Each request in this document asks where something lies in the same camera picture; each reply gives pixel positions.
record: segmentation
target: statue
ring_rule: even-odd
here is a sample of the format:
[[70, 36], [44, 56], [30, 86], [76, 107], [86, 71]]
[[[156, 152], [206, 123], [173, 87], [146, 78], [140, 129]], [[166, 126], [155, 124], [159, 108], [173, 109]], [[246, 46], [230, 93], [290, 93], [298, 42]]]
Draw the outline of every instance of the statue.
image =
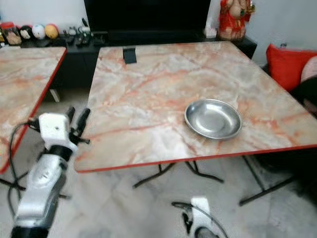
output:
[[219, 37], [225, 40], [242, 40], [246, 34], [255, 6], [251, 0], [221, 0], [219, 16]]

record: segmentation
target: red cushion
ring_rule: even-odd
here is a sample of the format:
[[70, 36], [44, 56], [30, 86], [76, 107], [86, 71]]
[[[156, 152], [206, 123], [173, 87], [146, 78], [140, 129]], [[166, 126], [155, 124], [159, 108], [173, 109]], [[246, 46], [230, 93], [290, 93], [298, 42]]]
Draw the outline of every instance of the red cushion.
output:
[[266, 50], [272, 78], [288, 92], [300, 84], [303, 68], [314, 56], [317, 52], [280, 49], [272, 44]]

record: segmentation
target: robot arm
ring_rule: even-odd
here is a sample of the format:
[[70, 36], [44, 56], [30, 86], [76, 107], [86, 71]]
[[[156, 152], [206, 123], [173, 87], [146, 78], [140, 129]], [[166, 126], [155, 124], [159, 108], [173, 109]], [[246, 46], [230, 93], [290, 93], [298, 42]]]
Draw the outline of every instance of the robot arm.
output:
[[66, 115], [42, 114], [33, 126], [45, 141], [47, 152], [31, 169], [27, 189], [15, 216], [11, 238], [46, 238], [57, 209], [58, 195], [66, 182], [67, 162], [77, 151], [86, 120], [90, 113], [84, 109], [77, 122], [77, 129], [70, 128], [75, 109]]

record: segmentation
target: stainless steel bowl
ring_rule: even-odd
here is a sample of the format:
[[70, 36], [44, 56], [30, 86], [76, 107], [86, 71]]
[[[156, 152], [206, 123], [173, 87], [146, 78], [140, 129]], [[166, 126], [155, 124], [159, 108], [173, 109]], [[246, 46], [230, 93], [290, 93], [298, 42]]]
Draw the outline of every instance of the stainless steel bowl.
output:
[[229, 139], [242, 126], [241, 116], [230, 104], [216, 99], [202, 99], [185, 110], [185, 121], [195, 132], [211, 139]]

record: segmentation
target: tiled floor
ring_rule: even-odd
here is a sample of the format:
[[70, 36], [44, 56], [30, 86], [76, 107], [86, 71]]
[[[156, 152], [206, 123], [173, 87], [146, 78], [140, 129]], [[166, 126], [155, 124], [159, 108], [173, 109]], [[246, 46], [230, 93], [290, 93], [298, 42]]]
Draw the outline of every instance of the tiled floor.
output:
[[[80, 110], [86, 100], [86, 91], [68, 92], [59, 104], [44, 102], [39, 113], [62, 113], [69, 105]], [[19, 174], [29, 168], [42, 147], [39, 135], [28, 131], [15, 157]], [[238, 206], [241, 198], [260, 191], [240, 157], [199, 162], [202, 172], [223, 178], [224, 184], [197, 177], [181, 163], [137, 189], [132, 185], [156, 173], [156, 166], [78, 174], [72, 161], [69, 165], [63, 193], [72, 199], [60, 199], [50, 238], [184, 238], [182, 211], [170, 203], [190, 202], [193, 196], [208, 199], [211, 214], [230, 238], [317, 237], [317, 209], [307, 198], [297, 196], [296, 183]], [[260, 172], [266, 184], [282, 179]], [[10, 178], [10, 172], [1, 178]], [[9, 237], [13, 225], [6, 194], [7, 187], [0, 185], [1, 238]]]

